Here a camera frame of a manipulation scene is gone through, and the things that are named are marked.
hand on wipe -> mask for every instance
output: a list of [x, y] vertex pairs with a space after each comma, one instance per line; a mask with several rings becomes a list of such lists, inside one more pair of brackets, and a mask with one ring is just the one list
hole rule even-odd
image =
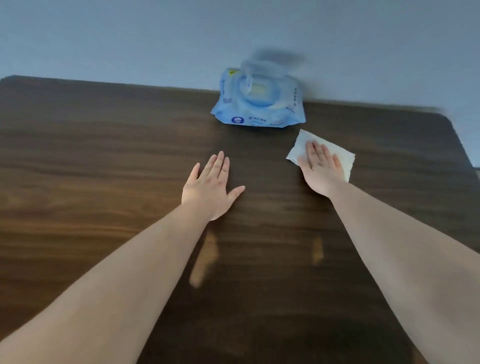
[[218, 157], [213, 154], [210, 157], [200, 176], [198, 171], [200, 163], [195, 164], [187, 183], [183, 187], [181, 202], [199, 202], [210, 213], [210, 221], [225, 214], [233, 202], [245, 190], [245, 186], [234, 188], [227, 194], [226, 185], [230, 160], [224, 159], [223, 152]]
[[298, 158], [298, 163], [307, 184], [315, 192], [328, 197], [329, 187], [338, 181], [345, 181], [342, 164], [336, 154], [333, 156], [325, 145], [307, 142], [307, 159]]

left hand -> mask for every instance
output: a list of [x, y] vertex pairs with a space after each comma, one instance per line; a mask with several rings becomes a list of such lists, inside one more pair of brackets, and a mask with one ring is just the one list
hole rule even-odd
[[233, 202], [245, 190], [245, 186], [234, 188], [227, 194], [228, 170], [230, 159], [224, 159], [223, 152], [218, 157], [213, 154], [200, 176], [198, 170], [200, 163], [195, 164], [187, 183], [183, 187], [182, 204], [197, 202], [204, 206], [210, 213], [210, 221], [225, 214]]

brown wooden surface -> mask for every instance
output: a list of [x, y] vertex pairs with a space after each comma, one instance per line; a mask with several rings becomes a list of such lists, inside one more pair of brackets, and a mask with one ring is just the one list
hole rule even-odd
[[216, 121], [216, 98], [0, 82], [0, 338], [173, 209], [222, 149], [247, 190], [207, 227], [218, 261], [189, 284], [204, 234], [139, 362], [419, 363], [329, 200], [285, 157], [300, 127], [337, 143], [357, 154], [353, 184], [478, 251], [480, 183], [450, 121], [306, 104], [302, 126], [251, 128]]

right arm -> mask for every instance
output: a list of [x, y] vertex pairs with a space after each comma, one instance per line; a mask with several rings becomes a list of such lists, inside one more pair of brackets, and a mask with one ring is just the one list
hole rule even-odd
[[480, 255], [345, 181], [328, 148], [307, 143], [299, 164], [330, 198], [402, 327], [431, 364], [478, 363]]

wet wipe package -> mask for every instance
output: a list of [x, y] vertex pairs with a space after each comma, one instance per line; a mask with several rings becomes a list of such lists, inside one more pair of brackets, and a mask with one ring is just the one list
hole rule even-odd
[[302, 92], [287, 69], [271, 61], [246, 60], [226, 69], [212, 114], [225, 124], [283, 128], [305, 122]]

